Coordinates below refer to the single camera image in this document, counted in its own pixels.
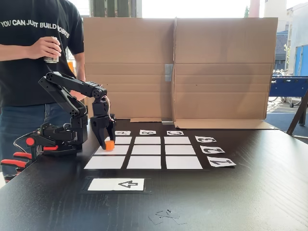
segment man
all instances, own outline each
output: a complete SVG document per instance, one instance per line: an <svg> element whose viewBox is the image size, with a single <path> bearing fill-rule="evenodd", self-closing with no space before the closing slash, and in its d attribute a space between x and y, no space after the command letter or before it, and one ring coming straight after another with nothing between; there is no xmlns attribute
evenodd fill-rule
<svg viewBox="0 0 308 231"><path fill-rule="evenodd" d="M74 76L66 47L75 57L77 78L85 81L82 19L71 2L0 1L0 159L12 159L20 151L13 142L41 124L70 122L70 115L38 84L50 71ZM59 57L59 63L46 63L45 56ZM2 172L16 174L13 167L3 166Z"/></svg>

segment black table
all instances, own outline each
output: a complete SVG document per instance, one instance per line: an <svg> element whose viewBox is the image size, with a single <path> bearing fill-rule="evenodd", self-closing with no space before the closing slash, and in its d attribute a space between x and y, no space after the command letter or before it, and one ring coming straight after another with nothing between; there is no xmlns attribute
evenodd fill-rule
<svg viewBox="0 0 308 231"><path fill-rule="evenodd" d="M117 130L172 125L120 120ZM183 130L203 170L84 170L98 143L91 132L76 158L42 156L0 189L1 231L307 231L308 146L280 130ZM212 167L194 136L214 137L212 156L237 165ZM89 179L145 178L150 193L83 191ZM171 209L187 220L154 225Z"/></svg>

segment wire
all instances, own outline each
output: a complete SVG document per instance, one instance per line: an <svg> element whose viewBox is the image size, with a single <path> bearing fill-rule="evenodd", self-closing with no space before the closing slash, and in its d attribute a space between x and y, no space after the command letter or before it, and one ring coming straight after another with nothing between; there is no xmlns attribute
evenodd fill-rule
<svg viewBox="0 0 308 231"><path fill-rule="evenodd" d="M17 138L15 141L14 141L14 146L15 147L17 147L17 148L19 148L21 151L23 151L24 153L26 153L26 151L22 148L22 147L20 147L16 142L17 141L19 141L19 140L21 140L23 137L25 137L25 136L28 136L28 135L31 135L31 134L33 134L33 133L35 133L36 131L32 131L32 132L29 132L28 134L26 134L26 135L23 135L23 136L21 136L21 137L19 137L19 138Z"/></svg>
<svg viewBox="0 0 308 231"><path fill-rule="evenodd" d="M109 116L109 119L114 122L115 120L111 118L110 116L110 101L108 99L108 97L106 95L103 96L103 98L106 98L106 100L108 101L108 116Z"/></svg>

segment white paper card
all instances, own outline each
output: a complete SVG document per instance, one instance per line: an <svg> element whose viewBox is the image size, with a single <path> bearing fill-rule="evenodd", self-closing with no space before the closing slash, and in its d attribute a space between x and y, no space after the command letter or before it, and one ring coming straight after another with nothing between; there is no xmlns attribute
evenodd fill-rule
<svg viewBox="0 0 308 231"><path fill-rule="evenodd" d="M196 155L191 145L165 145L166 155Z"/></svg>
<svg viewBox="0 0 308 231"><path fill-rule="evenodd" d="M200 146L201 150L205 154L216 154L216 153L224 153L224 151L219 147L206 147Z"/></svg>
<svg viewBox="0 0 308 231"><path fill-rule="evenodd" d="M131 136L123 136L123 137L116 137L115 138L115 144L130 144L131 142Z"/></svg>
<svg viewBox="0 0 308 231"><path fill-rule="evenodd" d="M167 169L202 169L196 156L166 156Z"/></svg>
<svg viewBox="0 0 308 231"><path fill-rule="evenodd" d="M187 136L172 137L165 136L165 144L191 144Z"/></svg>
<svg viewBox="0 0 308 231"><path fill-rule="evenodd" d="M211 143L216 142L216 140L213 137L202 137L202 136L195 136L196 140L200 143Z"/></svg>
<svg viewBox="0 0 308 231"><path fill-rule="evenodd" d="M140 130L140 135L155 135L156 131Z"/></svg>
<svg viewBox="0 0 308 231"><path fill-rule="evenodd" d="M115 131L116 136L129 136L130 131Z"/></svg>
<svg viewBox="0 0 308 231"><path fill-rule="evenodd" d="M225 166L236 165L235 163L233 163L233 161L227 158L216 158L208 156L207 159L209 160L210 165L213 167L225 167Z"/></svg>
<svg viewBox="0 0 308 231"><path fill-rule="evenodd" d="M94 155L126 155L129 145L115 145L115 148L111 151L104 150L99 147Z"/></svg>
<svg viewBox="0 0 308 231"><path fill-rule="evenodd" d="M134 145L132 155L160 155L160 145Z"/></svg>
<svg viewBox="0 0 308 231"><path fill-rule="evenodd" d="M93 156L85 169L120 169L125 156Z"/></svg>
<svg viewBox="0 0 308 231"><path fill-rule="evenodd" d="M184 135L182 131L167 131L168 136L181 136Z"/></svg>
<svg viewBox="0 0 308 231"><path fill-rule="evenodd" d="M95 178L88 191L143 191L144 179Z"/></svg>
<svg viewBox="0 0 308 231"><path fill-rule="evenodd" d="M161 169L160 156L131 156L127 169Z"/></svg>
<svg viewBox="0 0 308 231"><path fill-rule="evenodd" d="M145 137L137 136L135 139L135 144L160 144L159 136Z"/></svg>

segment jeans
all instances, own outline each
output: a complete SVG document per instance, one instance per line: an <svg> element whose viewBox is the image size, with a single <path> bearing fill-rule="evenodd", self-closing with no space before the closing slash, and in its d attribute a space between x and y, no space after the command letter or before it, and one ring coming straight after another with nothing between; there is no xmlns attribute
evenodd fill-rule
<svg viewBox="0 0 308 231"><path fill-rule="evenodd" d="M70 123L70 114L64 111L57 103L41 104L25 107L3 107L0 115L0 159L13 159L15 152L21 152L13 142L44 123L56 126ZM18 145L30 153L24 139ZM3 175L16 174L14 167L2 166Z"/></svg>

